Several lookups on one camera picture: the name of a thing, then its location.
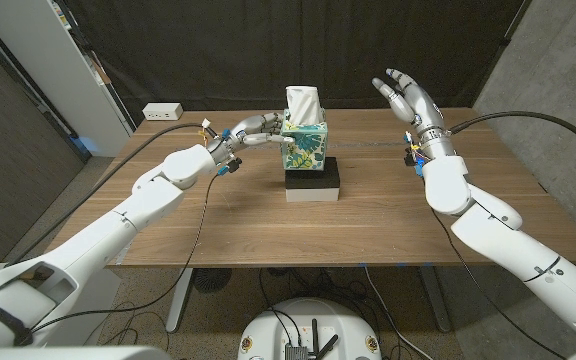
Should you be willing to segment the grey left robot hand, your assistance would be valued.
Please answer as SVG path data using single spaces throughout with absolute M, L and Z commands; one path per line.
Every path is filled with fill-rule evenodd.
M 225 164 L 234 154 L 250 146 L 264 143 L 292 144 L 295 139 L 282 136 L 280 129 L 284 116 L 278 113 L 248 117 L 229 130 L 227 135 L 214 139 L 207 145 L 216 165 Z

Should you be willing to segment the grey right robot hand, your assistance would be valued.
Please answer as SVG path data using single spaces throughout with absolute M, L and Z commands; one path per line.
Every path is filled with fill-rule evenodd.
M 387 99 L 394 114 L 414 128 L 421 150 L 430 159 L 454 156 L 444 117 L 428 93 L 405 73 L 387 69 L 386 74 L 397 82 L 395 88 L 379 78 L 373 78 L 372 84 Z

